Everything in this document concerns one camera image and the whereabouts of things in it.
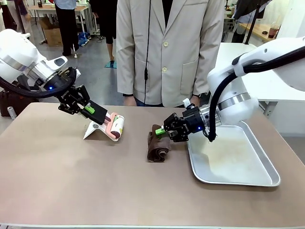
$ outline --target blue jeans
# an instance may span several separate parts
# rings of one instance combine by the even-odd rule
[[[144,106],[144,103],[142,103],[140,100],[138,100],[137,98],[134,98],[137,106]],[[149,107],[164,107],[163,104],[159,104],[159,105],[148,105],[145,104],[145,106],[149,106]]]

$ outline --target beige blazer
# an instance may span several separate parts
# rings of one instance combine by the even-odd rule
[[[144,102],[149,0],[118,0],[118,92]],[[162,0],[152,0],[146,104],[179,106],[209,91],[223,33],[223,0],[173,0],[165,27]]]

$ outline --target metal tray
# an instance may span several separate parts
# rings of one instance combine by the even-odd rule
[[[276,187],[280,176],[249,126],[217,127],[210,143],[202,133],[189,135],[188,149],[195,176],[204,183]]]

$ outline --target brown bag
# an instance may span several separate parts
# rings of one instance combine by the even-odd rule
[[[3,117],[10,116],[7,110],[9,106],[12,106],[16,112],[16,115],[19,115],[30,103],[36,103],[36,102],[39,101],[37,99],[25,98],[15,93],[3,90],[0,92],[1,116]]]

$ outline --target tabletop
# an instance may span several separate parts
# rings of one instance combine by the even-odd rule
[[[252,44],[221,43],[217,56],[216,67],[224,67],[245,52],[256,47]],[[298,91],[282,81],[270,70],[263,73],[250,73],[243,76],[243,82],[253,97],[265,102],[303,102],[305,92]]]
[[[0,222],[22,225],[293,227],[305,225],[305,167],[270,122],[248,124],[279,172],[277,188],[211,185],[193,175],[186,143],[147,162],[147,135],[179,108],[107,106],[122,138],[83,140],[89,120],[30,104],[0,136]]]
[[[75,8],[75,11],[79,12],[87,8],[88,8],[87,6],[77,6]],[[35,6],[29,6],[29,10],[55,10],[55,6],[53,4],[43,4],[42,7],[35,5]]]
[[[250,30],[251,24],[247,23],[240,23],[240,26],[244,27],[248,31]],[[265,42],[269,42],[274,40],[274,38],[269,38],[269,34],[262,34],[263,31],[267,31],[269,33],[270,30],[270,25],[265,25],[265,24],[255,24],[253,27],[252,34],[255,34],[259,38],[261,38]]]

